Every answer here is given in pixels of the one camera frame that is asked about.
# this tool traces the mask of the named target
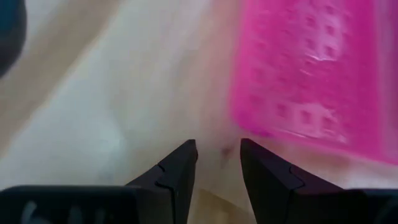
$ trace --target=pink surface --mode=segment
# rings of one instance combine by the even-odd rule
[[[398,163],[395,0],[246,0],[232,89],[243,128]]]

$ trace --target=pink plastic container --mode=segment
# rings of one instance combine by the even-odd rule
[[[398,1],[245,0],[235,120],[398,164]]]

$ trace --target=pink basket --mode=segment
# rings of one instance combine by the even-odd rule
[[[396,0],[246,0],[235,120],[398,164],[397,31]]]

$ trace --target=dark blue object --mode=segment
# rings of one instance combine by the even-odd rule
[[[0,0],[0,77],[18,58],[25,36],[25,1]]]

